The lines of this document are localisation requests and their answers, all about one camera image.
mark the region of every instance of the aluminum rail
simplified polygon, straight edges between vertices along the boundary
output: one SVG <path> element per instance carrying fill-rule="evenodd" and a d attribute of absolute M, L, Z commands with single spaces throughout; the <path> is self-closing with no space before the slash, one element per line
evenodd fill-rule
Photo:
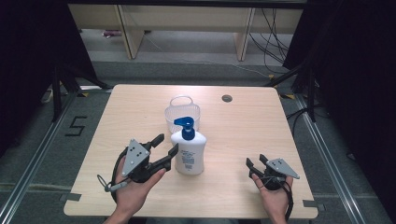
<path fill-rule="evenodd" d="M 49 130 L 44 136 L 43 140 L 40 143 L 35 155 L 30 159 L 28 166 L 26 167 L 23 175 L 18 181 L 17 185 L 12 190 L 9 195 L 7 201 L 2 205 L 0 212 L 0 220 L 1 223 L 9 223 L 13 218 L 15 212 L 18 209 L 26 191 L 29 188 L 30 183 L 32 182 L 35 174 L 37 173 L 38 168 L 40 167 L 41 162 L 44 160 L 47 151 L 50 148 L 50 145 L 55 138 L 56 133 L 59 130 L 59 127 L 63 123 L 64 115 L 66 114 L 68 108 L 76 99 L 78 93 L 71 92 L 67 95 L 64 101 L 64 109 L 59 115 L 59 118 L 51 123 L 49 126 Z"/>
<path fill-rule="evenodd" d="M 304 97 L 301 94 L 296 94 L 296 102 L 299 109 L 306 108 Z M 340 196 L 340 199 L 344 204 L 344 207 L 346 208 L 346 212 L 349 215 L 351 222 L 356 224 L 367 223 L 361 213 L 361 209 L 359 208 L 358 203 L 353 197 L 345 179 L 341 175 L 340 170 L 338 169 L 334 159 L 332 158 L 332 153 L 327 148 L 327 145 L 320 134 L 317 124 L 315 122 L 312 122 L 311 118 L 309 118 L 306 112 L 304 113 L 304 121 L 315 141 L 315 144 L 317 145 L 318 152 L 324 161 L 326 169 L 328 170 L 332 182 L 334 183 L 335 189 L 337 190 L 338 195 Z"/>

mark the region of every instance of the blue pump head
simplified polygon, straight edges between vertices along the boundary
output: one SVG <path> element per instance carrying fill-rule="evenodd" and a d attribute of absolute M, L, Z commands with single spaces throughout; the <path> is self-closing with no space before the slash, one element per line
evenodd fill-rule
<path fill-rule="evenodd" d="M 183 126 L 181 136 L 184 140 L 192 140 L 195 137 L 194 119 L 192 117 L 184 117 L 175 119 L 174 124 Z"/>

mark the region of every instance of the gray floor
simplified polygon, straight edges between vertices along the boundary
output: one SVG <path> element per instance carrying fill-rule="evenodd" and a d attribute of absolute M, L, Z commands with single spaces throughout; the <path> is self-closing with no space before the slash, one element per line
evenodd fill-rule
<path fill-rule="evenodd" d="M 103 31 L 84 30 L 81 35 L 97 70 L 99 78 L 108 84 L 117 83 L 162 83 L 185 84 L 185 77 L 201 77 L 194 80 L 198 84 L 260 86 L 268 81 L 272 73 L 264 67 L 284 72 L 281 64 L 249 41 L 244 62 L 236 60 L 233 35 L 201 32 L 151 32 L 146 34 L 137 58 L 129 60 L 121 37 L 105 38 Z M 280 35 L 286 45 L 291 35 Z M 271 47 L 279 57 L 277 48 Z M 143 74 L 136 77 L 131 71 Z M 215 82 L 214 71 L 228 76 L 229 82 Z M 174 75 L 169 80 L 164 74 Z M 82 85 L 91 85 L 80 80 Z M 278 85 L 279 93 L 290 93 L 290 83 Z M 44 160 L 39 164 L 35 177 L 23 197 L 11 223 L 101 223 L 102 217 L 68 217 L 63 213 L 62 196 L 67 194 L 74 183 L 79 166 L 91 142 L 101 113 L 106 106 L 109 93 L 90 93 L 87 97 L 77 97 L 64 117 L 59 131 L 55 134 Z M 280 99 L 285 114 L 299 109 L 296 100 Z M 366 223 L 391 223 L 381 203 L 376 198 L 364 174 L 356 162 L 347 158 L 347 146 L 328 118 L 324 108 L 316 109 L 317 125 L 332 153 L 337 167 L 342 171 L 348 190 L 352 192 Z M 75 116 L 87 116 L 79 125 L 85 126 L 80 137 L 66 137 L 75 130 L 70 129 Z M 30 159 L 35 155 L 45 136 L 52 118 L 52 104 L 43 104 L 36 111 L 22 134 L 18 146 L 10 148 L 0 159 L 0 202 L 4 203 L 13 186 L 20 180 Z M 314 198 L 320 205 L 318 217 L 313 220 L 291 220 L 290 223 L 351 223 L 345 206 L 332 182 L 317 143 L 313 140 L 303 118 L 295 123 L 296 146 L 299 150 Z"/>

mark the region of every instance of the wrist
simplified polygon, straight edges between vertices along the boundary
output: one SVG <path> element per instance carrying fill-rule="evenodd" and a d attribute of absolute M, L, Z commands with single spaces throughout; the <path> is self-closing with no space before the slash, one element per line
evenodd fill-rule
<path fill-rule="evenodd" d="M 273 217 L 270 217 L 270 219 L 273 224 L 287 224 L 288 223 L 285 219 L 285 216 L 273 216 Z"/>
<path fill-rule="evenodd" d="M 121 212 L 119 209 L 116 208 L 113 214 L 105 221 L 106 224 L 126 224 L 128 220 L 132 216 L 128 216 L 128 214 Z"/>

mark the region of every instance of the white lotion bottle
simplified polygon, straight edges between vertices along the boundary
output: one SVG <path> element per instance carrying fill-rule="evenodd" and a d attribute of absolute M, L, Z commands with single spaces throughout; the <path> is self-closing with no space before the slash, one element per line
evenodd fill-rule
<path fill-rule="evenodd" d="M 178 144 L 176 169 L 184 175 L 198 175 L 204 171 L 206 137 L 193 129 L 194 119 L 191 117 L 175 119 L 174 123 L 183 126 L 171 136 L 173 146 Z"/>

